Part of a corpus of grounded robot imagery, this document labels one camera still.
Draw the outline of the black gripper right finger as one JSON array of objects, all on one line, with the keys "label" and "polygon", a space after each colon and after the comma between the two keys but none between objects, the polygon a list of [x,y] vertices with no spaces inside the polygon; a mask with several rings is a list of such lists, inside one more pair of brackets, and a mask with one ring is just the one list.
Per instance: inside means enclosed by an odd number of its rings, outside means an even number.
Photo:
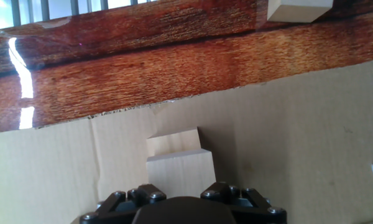
[{"label": "black gripper right finger", "polygon": [[236,223],[287,224],[286,210],[271,205],[253,188],[241,189],[225,182],[215,182],[200,194],[200,198],[224,205]]}]

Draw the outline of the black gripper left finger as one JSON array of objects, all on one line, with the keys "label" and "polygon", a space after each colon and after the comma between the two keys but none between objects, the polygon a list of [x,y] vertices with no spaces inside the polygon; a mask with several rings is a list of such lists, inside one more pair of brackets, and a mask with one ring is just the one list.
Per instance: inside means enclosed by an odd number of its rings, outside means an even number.
[{"label": "black gripper left finger", "polygon": [[83,214],[80,224],[132,223],[140,208],[166,199],[166,194],[152,184],[142,184],[127,192],[118,190],[95,211]]}]

